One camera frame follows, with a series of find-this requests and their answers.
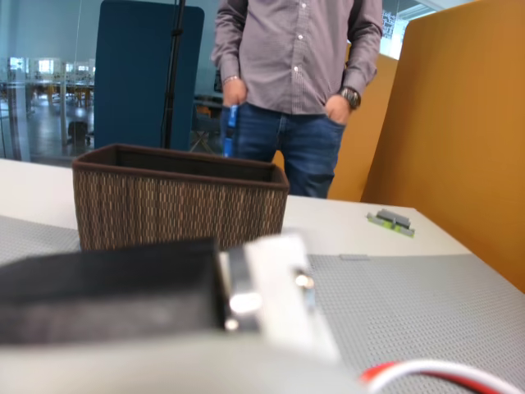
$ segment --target gray mat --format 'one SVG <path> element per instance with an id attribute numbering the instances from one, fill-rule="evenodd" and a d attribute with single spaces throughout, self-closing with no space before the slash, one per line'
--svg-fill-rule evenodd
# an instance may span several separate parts
<path id="1" fill-rule="evenodd" d="M 35 255 L 78 250 L 77 230 L 0 216 L 0 265 Z"/>
<path id="2" fill-rule="evenodd" d="M 344 362 L 470 364 L 525 389 L 525 295 L 476 256 L 311 256 L 321 304 Z M 385 392 L 465 392 L 406 378 Z"/>

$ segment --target basket rim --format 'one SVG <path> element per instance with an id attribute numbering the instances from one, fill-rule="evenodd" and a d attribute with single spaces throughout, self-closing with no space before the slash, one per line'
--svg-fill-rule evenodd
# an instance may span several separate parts
<path id="1" fill-rule="evenodd" d="M 159 170 L 148 170 L 143 168 L 130 168 L 130 167 L 118 167 L 108 164 L 91 163 L 87 160 L 93 156 L 97 156 L 100 153 L 112 150 L 123 150 L 128 152 L 145 153 L 145 154 L 156 154 L 168 158 L 191 158 L 206 163 L 223 163 L 224 160 L 228 160 L 229 164 L 233 164 L 239 167 L 256 167 L 266 168 L 273 170 L 278 175 L 278 179 L 275 182 L 263 182 L 263 181 L 243 181 L 235 178 L 220 178 L 214 176 L 203 176 L 203 175 L 191 175 L 180 172 L 167 172 Z M 139 176 L 146 178 L 156 179 L 167 179 L 172 181 L 188 181 L 198 183 L 208 183 L 215 185 L 229 185 L 229 186 L 243 186 L 243 187 L 259 187 L 263 189 L 272 190 L 290 190 L 290 184 L 284 171 L 274 163 L 263 163 L 252 160 L 243 160 L 238 158 L 221 158 L 203 153 L 188 153 L 182 151 L 175 151 L 170 149 L 160 148 L 147 148 L 143 146 L 135 146 L 128 144 L 111 144 L 99 149 L 95 149 L 92 152 L 84 153 L 76 158 L 72 163 L 73 173 L 82 172 L 105 172 L 112 174 L 121 174 L 126 176 Z"/>

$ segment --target man's right hand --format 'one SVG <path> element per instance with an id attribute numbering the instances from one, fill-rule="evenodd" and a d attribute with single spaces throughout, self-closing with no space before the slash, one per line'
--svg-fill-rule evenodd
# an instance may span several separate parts
<path id="1" fill-rule="evenodd" d="M 229 80 L 222 90 L 224 96 L 222 103 L 225 107 L 241 105 L 246 101 L 246 84 L 242 80 Z"/>

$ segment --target man's left hand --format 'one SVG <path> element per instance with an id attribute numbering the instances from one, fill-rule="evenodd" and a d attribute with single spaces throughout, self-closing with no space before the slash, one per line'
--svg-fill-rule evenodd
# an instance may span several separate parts
<path id="1" fill-rule="evenodd" d="M 331 96 L 325 105 L 325 111 L 327 116 L 340 125 L 346 125 L 352 113 L 350 103 L 346 98 L 339 94 Z"/>

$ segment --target blue partition panel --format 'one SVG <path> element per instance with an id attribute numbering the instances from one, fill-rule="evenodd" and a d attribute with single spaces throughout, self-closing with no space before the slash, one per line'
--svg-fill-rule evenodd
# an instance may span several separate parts
<path id="1" fill-rule="evenodd" d="M 94 132 L 108 144 L 161 146 L 174 6 L 106 0 L 100 9 Z M 187 150 L 204 12 L 186 7 L 176 78 L 171 148 Z"/>

